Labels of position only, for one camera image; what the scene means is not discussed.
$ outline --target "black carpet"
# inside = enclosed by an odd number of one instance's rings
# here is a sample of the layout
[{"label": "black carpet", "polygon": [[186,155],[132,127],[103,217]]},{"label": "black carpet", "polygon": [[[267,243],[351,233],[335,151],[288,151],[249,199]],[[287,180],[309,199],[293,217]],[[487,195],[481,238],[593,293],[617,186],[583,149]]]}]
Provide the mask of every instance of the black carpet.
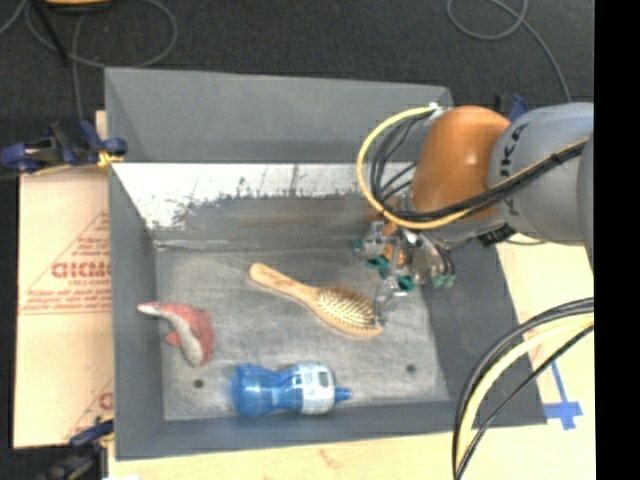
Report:
[{"label": "black carpet", "polygon": [[[570,96],[594,99],[595,0],[528,0],[526,22],[497,41],[472,39],[446,14],[447,0],[158,0],[178,37],[160,67],[444,85],[456,104],[494,106],[521,95],[531,106],[567,95],[531,27],[555,56]],[[518,11],[522,0],[500,0]],[[0,27],[20,0],[0,0]],[[497,6],[459,1],[465,26],[484,34],[514,18]],[[71,49],[78,16],[49,12]],[[34,26],[43,33],[37,17]],[[169,19],[139,0],[86,16],[77,54],[93,62],[137,64],[169,44]],[[0,147],[38,138],[54,120],[75,127],[71,68],[40,44],[24,16],[0,35]],[[82,115],[104,105],[102,72],[80,65]],[[17,193],[0,182],[0,478],[31,479],[64,450],[10,449],[15,349]]]}]

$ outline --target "bottle label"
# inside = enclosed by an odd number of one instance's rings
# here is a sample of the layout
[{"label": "bottle label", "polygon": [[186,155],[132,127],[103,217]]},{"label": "bottle label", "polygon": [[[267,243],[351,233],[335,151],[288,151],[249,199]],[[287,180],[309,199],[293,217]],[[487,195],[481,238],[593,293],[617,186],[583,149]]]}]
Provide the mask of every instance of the bottle label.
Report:
[{"label": "bottle label", "polygon": [[297,375],[302,390],[302,414],[324,414],[335,403],[335,379],[333,372],[318,363],[301,363]]}]

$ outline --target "hairbrush handle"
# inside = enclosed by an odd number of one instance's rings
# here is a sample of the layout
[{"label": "hairbrush handle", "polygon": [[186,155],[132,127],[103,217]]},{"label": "hairbrush handle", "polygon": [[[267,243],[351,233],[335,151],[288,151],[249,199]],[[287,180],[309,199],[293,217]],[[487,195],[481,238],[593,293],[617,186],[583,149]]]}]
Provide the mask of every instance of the hairbrush handle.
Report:
[{"label": "hairbrush handle", "polygon": [[299,283],[282,272],[267,267],[262,263],[254,263],[249,267],[249,278],[267,288],[294,297],[308,305],[313,305],[318,299],[319,288]]}]

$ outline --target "blue tape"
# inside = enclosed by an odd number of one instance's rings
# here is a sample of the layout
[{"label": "blue tape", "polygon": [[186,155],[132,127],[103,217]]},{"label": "blue tape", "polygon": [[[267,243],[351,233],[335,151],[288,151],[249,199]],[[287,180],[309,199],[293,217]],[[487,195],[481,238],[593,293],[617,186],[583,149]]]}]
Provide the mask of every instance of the blue tape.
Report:
[{"label": "blue tape", "polygon": [[563,430],[572,430],[576,428],[574,418],[576,416],[582,416],[583,412],[578,402],[569,402],[567,393],[564,390],[562,379],[560,378],[560,370],[558,365],[551,363],[551,371],[553,372],[553,378],[556,381],[558,392],[560,393],[560,402],[544,404],[544,413],[547,419],[558,418],[562,423]]}]

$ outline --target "cardboard sheet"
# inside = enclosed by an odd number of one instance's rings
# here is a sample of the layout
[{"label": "cardboard sheet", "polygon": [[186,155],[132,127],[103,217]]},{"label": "cardboard sheet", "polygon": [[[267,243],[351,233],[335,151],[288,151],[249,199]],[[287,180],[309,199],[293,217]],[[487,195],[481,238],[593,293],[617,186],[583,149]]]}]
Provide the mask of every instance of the cardboard sheet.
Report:
[{"label": "cardboard sheet", "polygon": [[13,443],[66,443],[113,411],[107,175],[20,183]]}]

